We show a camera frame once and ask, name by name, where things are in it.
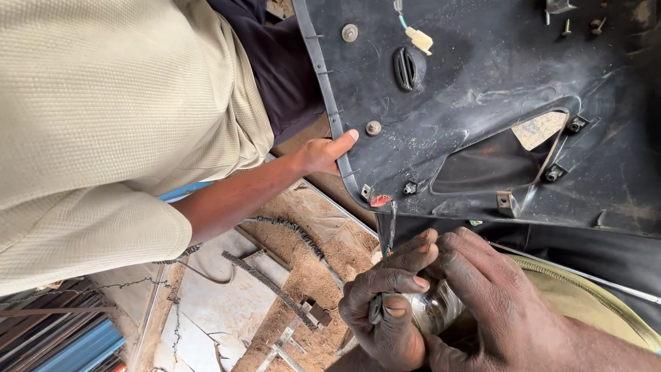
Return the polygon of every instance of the shirt sleeve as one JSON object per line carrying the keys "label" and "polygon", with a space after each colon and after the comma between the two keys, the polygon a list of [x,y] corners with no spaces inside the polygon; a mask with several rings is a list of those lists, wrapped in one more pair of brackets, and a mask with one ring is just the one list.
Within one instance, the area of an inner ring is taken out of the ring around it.
{"label": "shirt sleeve", "polygon": [[0,211],[0,295],[79,275],[174,259],[188,220],[121,183],[37,198]]}

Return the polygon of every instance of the blue metal sheet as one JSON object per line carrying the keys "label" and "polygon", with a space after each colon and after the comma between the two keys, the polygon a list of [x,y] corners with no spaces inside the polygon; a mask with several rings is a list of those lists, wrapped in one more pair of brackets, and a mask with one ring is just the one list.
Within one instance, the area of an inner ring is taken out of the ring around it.
{"label": "blue metal sheet", "polygon": [[123,344],[124,337],[110,319],[106,319],[78,336],[32,372],[89,372]]}
{"label": "blue metal sheet", "polygon": [[173,203],[179,199],[183,199],[189,196],[190,194],[194,193],[195,191],[203,187],[207,187],[208,185],[211,185],[212,183],[214,183],[214,181],[197,182],[197,183],[193,183],[192,185],[179,187],[177,190],[170,191],[167,194],[161,195],[159,199],[165,201],[166,203]]}

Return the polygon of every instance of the green wire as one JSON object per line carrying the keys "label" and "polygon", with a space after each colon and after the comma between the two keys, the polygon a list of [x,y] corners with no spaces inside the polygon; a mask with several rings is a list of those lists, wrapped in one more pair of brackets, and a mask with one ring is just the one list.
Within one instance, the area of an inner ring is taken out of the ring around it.
{"label": "green wire", "polygon": [[404,26],[404,29],[408,29],[407,23],[404,22],[404,15],[399,15],[399,22],[402,22],[402,26]]}

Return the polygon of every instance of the dirty hand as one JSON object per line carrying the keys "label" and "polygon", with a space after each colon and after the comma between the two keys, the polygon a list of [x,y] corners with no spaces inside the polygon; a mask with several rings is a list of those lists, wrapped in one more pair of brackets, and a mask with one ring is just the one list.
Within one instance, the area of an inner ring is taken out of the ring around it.
{"label": "dirty hand", "polygon": [[340,175],[335,161],[351,150],[357,140],[358,131],[355,129],[345,132],[335,141],[315,138],[297,151],[296,158],[306,174],[325,172]]}
{"label": "dirty hand", "polygon": [[450,287],[478,322],[480,348],[466,354],[426,336],[433,372],[572,370],[567,363],[580,352],[572,346],[574,321],[542,298],[514,260],[466,228],[437,244]]}
{"label": "dirty hand", "polygon": [[435,230],[423,232],[344,286],[344,298],[339,304],[343,321],[354,331],[365,352],[387,371],[422,367],[424,340],[411,323],[411,305],[404,296],[392,294],[384,299],[383,320],[376,325],[368,320],[369,302],[380,292],[426,292],[429,283],[416,274],[436,260],[437,237]]}

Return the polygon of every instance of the beige knit shirt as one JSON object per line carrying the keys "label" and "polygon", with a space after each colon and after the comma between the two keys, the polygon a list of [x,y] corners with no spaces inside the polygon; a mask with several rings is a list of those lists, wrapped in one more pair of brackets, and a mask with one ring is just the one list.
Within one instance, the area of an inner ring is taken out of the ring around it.
{"label": "beige knit shirt", "polygon": [[0,0],[0,295],[172,259],[156,196],[273,144],[246,54],[204,0]]}

